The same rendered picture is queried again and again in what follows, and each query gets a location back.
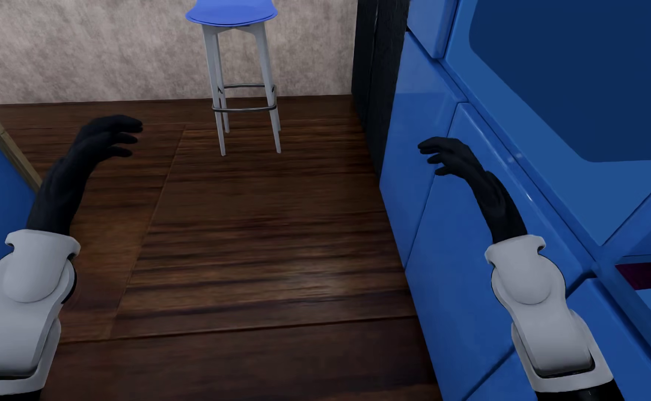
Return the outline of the blue seat bar stool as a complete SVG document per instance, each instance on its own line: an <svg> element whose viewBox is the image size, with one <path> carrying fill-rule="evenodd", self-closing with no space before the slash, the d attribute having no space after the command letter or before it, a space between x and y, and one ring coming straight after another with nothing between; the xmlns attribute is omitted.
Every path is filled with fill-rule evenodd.
<svg viewBox="0 0 651 401"><path fill-rule="evenodd" d="M189 22L201 27L204 38L205 58L211 85L212 110L215 116L218 143L225 156L225 134L230 132L230 115L267 113L273 130L277 153L281 153L281 123L277 106L277 87L271 70L266 23L278 12L273 0L196 0L186 13ZM236 83L234 78L255 78L255 67L238 66L236 56L227 56L227 68L223 67L220 37L227 36L227 50L236 50L236 44L245 43L245 35L255 40L255 50L247 56L240 50L241 60L256 61L260 66L261 80L253 83ZM261 106L235 106L227 104L230 89L260 89L266 93L266 103Z"/></svg>

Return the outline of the black tall panel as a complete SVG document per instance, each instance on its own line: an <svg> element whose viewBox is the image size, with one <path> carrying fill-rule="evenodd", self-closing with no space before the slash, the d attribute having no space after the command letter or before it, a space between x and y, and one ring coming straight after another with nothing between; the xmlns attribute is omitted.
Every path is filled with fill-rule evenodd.
<svg viewBox="0 0 651 401"><path fill-rule="evenodd" d="M392 115L410 0L357 0L351 94L376 177Z"/></svg>

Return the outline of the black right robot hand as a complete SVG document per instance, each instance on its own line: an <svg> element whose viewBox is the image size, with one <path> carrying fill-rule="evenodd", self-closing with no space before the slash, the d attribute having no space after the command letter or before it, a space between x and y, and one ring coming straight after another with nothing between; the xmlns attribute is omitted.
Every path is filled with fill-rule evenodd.
<svg viewBox="0 0 651 401"><path fill-rule="evenodd" d="M482 167L467 144L457 138L435 136L421 141L417 147L421 154L429 155L429 164L442 164L435 175L453 175L466 181L489 228L492 243L528 234L503 183Z"/></svg>

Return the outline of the blue glossy cabinet unit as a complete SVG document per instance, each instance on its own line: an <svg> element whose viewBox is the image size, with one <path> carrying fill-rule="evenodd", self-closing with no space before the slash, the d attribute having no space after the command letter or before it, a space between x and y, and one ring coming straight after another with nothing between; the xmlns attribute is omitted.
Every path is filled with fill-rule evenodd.
<svg viewBox="0 0 651 401"><path fill-rule="evenodd" d="M651 0L406 0L380 190L443 401L537 401L491 288L468 145L561 270L625 401L651 401Z"/></svg>

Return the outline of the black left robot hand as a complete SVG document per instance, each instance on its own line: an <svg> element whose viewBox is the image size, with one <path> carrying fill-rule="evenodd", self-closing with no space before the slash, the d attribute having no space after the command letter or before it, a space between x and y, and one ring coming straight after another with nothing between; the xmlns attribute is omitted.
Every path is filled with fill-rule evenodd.
<svg viewBox="0 0 651 401"><path fill-rule="evenodd" d="M135 134L142 131L143 123L127 115L98 117L84 125L43 179L26 229L69 235L94 169L110 158L131 156L132 151L121 144L137 143Z"/></svg>

